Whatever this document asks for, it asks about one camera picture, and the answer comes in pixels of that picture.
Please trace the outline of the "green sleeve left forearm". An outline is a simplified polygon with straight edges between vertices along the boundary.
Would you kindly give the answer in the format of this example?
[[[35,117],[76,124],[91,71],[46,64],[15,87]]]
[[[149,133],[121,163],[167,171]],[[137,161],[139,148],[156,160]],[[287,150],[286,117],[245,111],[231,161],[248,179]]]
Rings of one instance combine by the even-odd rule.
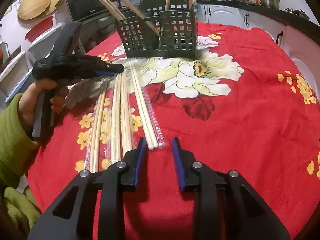
[[[27,235],[41,216],[31,190],[17,191],[38,144],[25,133],[19,117],[18,94],[1,114],[1,223]]]

